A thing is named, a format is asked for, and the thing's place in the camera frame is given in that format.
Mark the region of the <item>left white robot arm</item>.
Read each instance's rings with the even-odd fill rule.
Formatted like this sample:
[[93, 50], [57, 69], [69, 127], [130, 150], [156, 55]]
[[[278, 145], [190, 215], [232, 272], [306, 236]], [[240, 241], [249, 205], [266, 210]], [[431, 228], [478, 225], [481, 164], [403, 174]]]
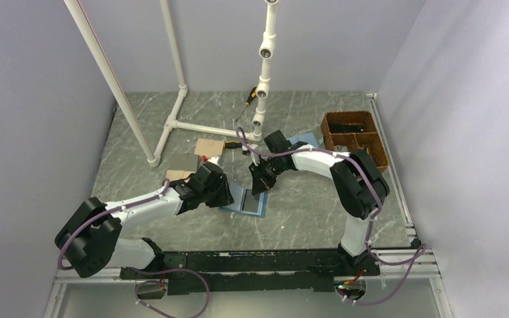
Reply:
[[129, 268], [155, 278], [166, 268], [162, 249], [150, 238], [121, 238], [125, 230], [182, 215], [202, 204], [223, 207], [233, 203], [226, 174], [212, 162], [187, 178], [164, 180], [160, 189], [144, 195], [106, 203], [91, 197], [54, 239], [60, 251], [58, 269], [74, 270], [88, 278], [104, 268]]

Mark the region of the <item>silver grey credit card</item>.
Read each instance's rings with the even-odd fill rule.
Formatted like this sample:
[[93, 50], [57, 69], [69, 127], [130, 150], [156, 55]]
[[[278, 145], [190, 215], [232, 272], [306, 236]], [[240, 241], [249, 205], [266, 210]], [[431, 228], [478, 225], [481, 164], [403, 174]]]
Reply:
[[257, 215], [259, 210], [259, 201], [260, 195], [253, 196], [251, 189], [245, 189], [241, 212], [243, 214]]

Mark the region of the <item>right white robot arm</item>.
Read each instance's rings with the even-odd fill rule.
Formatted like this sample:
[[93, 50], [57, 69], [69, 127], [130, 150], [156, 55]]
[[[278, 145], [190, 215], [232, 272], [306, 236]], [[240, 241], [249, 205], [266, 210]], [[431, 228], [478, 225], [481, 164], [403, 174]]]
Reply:
[[269, 191], [286, 171], [311, 172], [331, 179], [347, 213], [344, 235], [338, 245], [338, 266], [347, 275], [366, 272], [371, 255], [372, 226], [390, 188], [370, 155], [364, 150], [334, 152], [299, 141], [292, 143], [281, 131], [264, 140], [269, 154], [253, 150], [249, 171], [252, 192]]

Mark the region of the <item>teal blue card holder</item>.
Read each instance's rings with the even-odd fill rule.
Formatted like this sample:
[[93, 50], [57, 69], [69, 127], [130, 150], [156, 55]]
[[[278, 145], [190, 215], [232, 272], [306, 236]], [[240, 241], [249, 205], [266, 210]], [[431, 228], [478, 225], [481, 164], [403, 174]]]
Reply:
[[265, 217], [269, 194], [267, 192], [252, 194], [252, 190], [236, 182], [229, 185], [230, 193], [234, 202], [230, 205], [220, 207], [223, 211], [248, 215], [252, 217]]

